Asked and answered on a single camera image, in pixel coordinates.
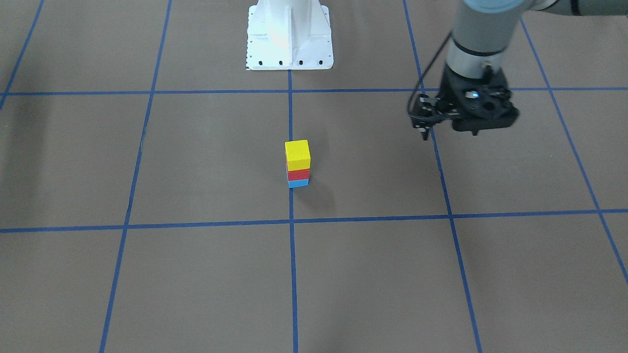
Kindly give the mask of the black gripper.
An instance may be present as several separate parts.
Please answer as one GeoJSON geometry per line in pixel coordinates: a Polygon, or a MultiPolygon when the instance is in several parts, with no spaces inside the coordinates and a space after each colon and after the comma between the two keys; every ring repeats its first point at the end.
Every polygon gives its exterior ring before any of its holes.
{"type": "Polygon", "coordinates": [[[484,99],[473,96],[468,102],[467,92],[480,93],[481,87],[490,83],[491,67],[481,70],[480,78],[469,78],[444,67],[442,80],[435,100],[423,93],[412,93],[408,100],[408,116],[412,127],[419,130],[422,140],[430,139],[435,124],[451,120],[460,126],[489,126],[491,120],[485,113],[477,112],[478,103],[484,99]]]}

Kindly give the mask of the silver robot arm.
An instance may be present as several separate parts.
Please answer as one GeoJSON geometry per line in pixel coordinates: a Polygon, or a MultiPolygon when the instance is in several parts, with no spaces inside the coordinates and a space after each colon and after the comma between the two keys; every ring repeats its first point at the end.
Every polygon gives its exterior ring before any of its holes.
{"type": "Polygon", "coordinates": [[[424,141],[444,121],[451,121],[455,131],[473,135],[516,122],[520,112],[511,102],[502,64],[516,22],[527,11],[622,16],[628,5],[625,0],[463,0],[453,29],[437,50],[447,49],[437,95],[431,98],[419,91],[421,75],[408,100],[411,125],[424,141]]]}

